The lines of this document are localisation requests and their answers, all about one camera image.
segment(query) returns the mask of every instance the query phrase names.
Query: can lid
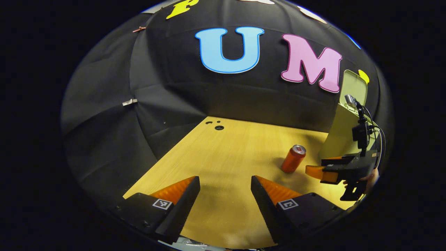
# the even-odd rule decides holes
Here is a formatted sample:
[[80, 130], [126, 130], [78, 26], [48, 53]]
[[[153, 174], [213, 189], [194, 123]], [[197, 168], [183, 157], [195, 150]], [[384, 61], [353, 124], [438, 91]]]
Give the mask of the can lid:
[[298, 153], [298, 154], [306, 153], [305, 147], [303, 147], [301, 145], [294, 145], [291, 149], [293, 150], [293, 152]]

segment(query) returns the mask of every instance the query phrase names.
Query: metal clip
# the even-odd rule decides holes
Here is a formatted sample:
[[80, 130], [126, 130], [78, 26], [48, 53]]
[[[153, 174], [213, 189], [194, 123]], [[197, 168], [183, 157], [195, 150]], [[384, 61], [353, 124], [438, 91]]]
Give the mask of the metal clip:
[[146, 27], [139, 27], [138, 29], [136, 29], [136, 30], [134, 30], [133, 32], [140, 32], [140, 31], [142, 31], [142, 30], [144, 30], [144, 29], [146, 29]]
[[123, 102], [122, 106], [126, 106], [126, 105], [133, 104], [133, 103], [136, 103], [136, 102], [138, 102], [137, 99], [131, 99], [129, 101]]

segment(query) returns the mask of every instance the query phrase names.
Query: yellow letter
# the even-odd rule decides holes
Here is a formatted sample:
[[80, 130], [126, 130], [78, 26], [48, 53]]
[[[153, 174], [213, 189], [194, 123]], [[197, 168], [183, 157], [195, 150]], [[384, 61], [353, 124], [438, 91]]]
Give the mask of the yellow letter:
[[198, 0], [186, 0], [186, 1], [182, 1], [180, 3], [177, 3], [176, 5], [174, 5], [175, 8], [173, 9], [172, 13], [170, 15], [168, 15], [166, 17], [166, 19], [169, 19], [173, 16], [176, 16], [178, 14], [188, 11], [190, 8], [188, 8], [187, 6], [196, 5], [197, 3], [198, 3]]

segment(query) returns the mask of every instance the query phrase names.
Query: red soda can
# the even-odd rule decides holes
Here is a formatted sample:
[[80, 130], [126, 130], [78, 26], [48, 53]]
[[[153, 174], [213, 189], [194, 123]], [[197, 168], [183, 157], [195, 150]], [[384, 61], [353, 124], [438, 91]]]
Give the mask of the red soda can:
[[288, 152], [285, 161], [282, 163], [282, 171], [291, 173], [296, 170], [306, 155], [305, 147], [294, 145]]

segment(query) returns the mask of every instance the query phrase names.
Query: human hand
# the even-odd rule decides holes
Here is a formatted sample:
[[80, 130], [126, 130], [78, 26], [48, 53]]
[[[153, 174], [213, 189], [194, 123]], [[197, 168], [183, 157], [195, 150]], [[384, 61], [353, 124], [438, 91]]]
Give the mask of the human hand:
[[[376, 181], [378, 180], [378, 178], [380, 177], [380, 174], [378, 172], [378, 169], [375, 168], [373, 169], [372, 173], [366, 177], [363, 177], [359, 180], [367, 180], [367, 185], [364, 191], [364, 194], [368, 194], [372, 187], [375, 185]], [[342, 184], [348, 184], [348, 181], [343, 181]]]

